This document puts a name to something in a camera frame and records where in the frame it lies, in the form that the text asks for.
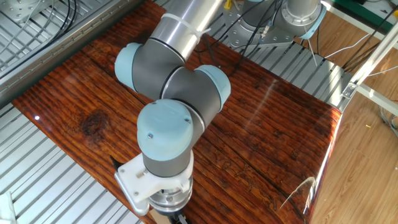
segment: light blue joint cap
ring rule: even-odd
[[[321,24],[324,16],[326,15],[326,6],[322,5],[321,8],[321,13],[319,13],[318,19],[315,21],[315,23],[311,26],[310,30],[308,30],[303,36],[299,37],[305,40],[308,40],[309,38],[312,37],[312,35],[317,31],[319,25]]]
[[[191,114],[178,101],[157,100],[139,113],[138,145],[142,153],[155,161],[169,161],[181,155],[191,143],[192,134]]]
[[[134,62],[134,56],[141,45],[142,44],[137,43],[127,44],[127,46],[119,52],[114,63],[114,72],[118,80],[132,88],[135,92],[137,92],[137,90],[132,82],[132,64]]]
[[[220,111],[223,109],[223,105],[231,94],[231,84],[228,77],[223,71],[221,71],[216,66],[212,65],[202,65],[195,69],[195,71],[201,71],[208,75],[213,81],[214,85],[217,87],[218,93],[220,94],[221,106]]]

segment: wood grain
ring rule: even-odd
[[[320,29],[320,52],[327,56],[353,45],[366,33],[327,12]],[[311,38],[314,51],[316,34]],[[372,39],[364,48],[379,42]],[[360,44],[329,60],[342,66]],[[374,72],[398,65],[398,50],[392,49]],[[369,77],[365,84],[384,96],[398,100],[397,70]],[[398,223],[398,138],[382,122],[378,105],[356,94],[344,111],[336,146],[322,183],[312,223]]]
[[[137,116],[150,101],[117,81],[114,61],[128,43],[144,43],[164,12],[144,3],[13,102],[129,208],[109,156],[127,162],[140,153]],[[240,60],[224,45],[214,51],[222,65]],[[207,53],[201,57],[212,64]],[[193,54],[187,68],[198,66]],[[229,80],[231,96],[193,149],[187,217],[194,223],[308,222],[310,185],[280,206],[306,178],[323,175],[341,113],[249,60]],[[150,215],[141,219],[153,223]]]

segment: wooden table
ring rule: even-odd
[[[127,162],[140,153],[137,116],[150,100],[118,82],[114,62],[128,43],[144,43],[164,12],[147,1],[13,102],[129,208],[109,156]],[[222,65],[240,59],[224,45],[213,50]],[[187,68],[200,66],[197,56]],[[212,64],[208,52],[201,60]],[[234,67],[223,70],[231,74]],[[230,81],[231,96],[193,149],[187,217],[194,223],[308,222],[314,200],[303,211],[311,184],[280,206],[308,177],[320,185],[341,113],[249,60]],[[150,215],[141,219],[154,223]]]

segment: white cable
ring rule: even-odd
[[[355,43],[354,45],[352,45],[352,46],[349,46],[349,47],[345,47],[345,48],[343,48],[343,49],[340,49],[340,50],[338,50],[338,51],[336,51],[335,53],[332,53],[332,54],[330,54],[330,55],[328,55],[328,56],[326,56],[325,58],[328,58],[328,57],[330,57],[330,56],[332,56],[332,55],[334,55],[334,54],[337,54],[338,52],[341,52],[342,50],[346,50],[346,49],[350,49],[350,48],[352,48],[352,47],[355,47],[357,44],[359,44],[363,39],[365,39],[367,36],[369,36],[370,34],[366,34],[364,37],[362,37],[357,43]]]
[[[313,50],[312,50],[312,46],[311,46],[311,41],[310,41],[310,39],[308,39],[308,44],[309,44],[310,49],[311,49],[311,54],[312,54],[312,58],[313,58],[313,61],[314,61],[314,63],[315,63],[315,66],[318,66],[317,60],[315,60],[315,54],[313,53]]]
[[[27,17],[27,20],[25,24],[22,26],[22,28],[13,36],[11,37],[11,40],[4,46],[4,48],[0,51],[0,55],[7,49],[8,45],[12,43],[12,41],[24,30],[25,26],[29,22],[30,17],[32,16],[32,13],[37,9],[37,6],[39,6],[41,1],[38,1],[32,12],[30,12],[29,16]]]
[[[398,68],[398,65],[395,66],[395,67],[389,68],[389,69],[387,69],[387,70],[381,71],[381,72],[377,72],[377,73],[370,74],[370,75],[368,75],[368,76],[378,75],[378,74],[381,74],[381,73],[383,73],[383,72],[388,72],[388,71],[393,70],[393,69],[396,69],[396,68]]]
[[[209,31],[211,30],[211,28],[209,28],[209,29],[204,30],[204,31],[198,31],[198,30],[196,30],[191,24],[189,24],[187,21],[185,21],[185,20],[183,20],[182,18],[179,18],[178,16],[176,16],[176,15],[174,15],[174,14],[171,14],[171,13],[165,13],[165,14],[163,14],[162,18],[163,18],[163,17],[167,17],[167,18],[174,19],[174,20],[176,20],[176,21],[181,22],[181,23],[184,24],[186,27],[188,27],[188,28],[193,32],[193,34],[195,34],[195,36],[197,37],[197,39],[198,39],[198,44],[199,44],[199,42],[200,42],[200,37],[201,37],[203,34],[209,32]]]

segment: cable clip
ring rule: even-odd
[[[198,44],[199,44],[199,41],[200,41],[200,37],[201,37],[203,34],[209,32],[209,31],[211,30],[211,28],[209,28],[209,29],[206,29],[206,30],[204,30],[204,31],[198,31],[198,30],[196,30],[191,24],[189,24],[187,21],[185,21],[185,20],[183,20],[182,18],[179,18],[178,16],[176,16],[176,15],[174,15],[174,14],[171,14],[171,13],[165,13],[165,14],[163,14],[163,16],[162,16],[162,19],[163,19],[163,17],[174,19],[174,20],[176,20],[176,21],[181,22],[181,23],[184,24],[186,27],[188,27],[188,28],[193,32],[193,34],[195,34],[195,36],[197,37],[197,39],[198,39]]]

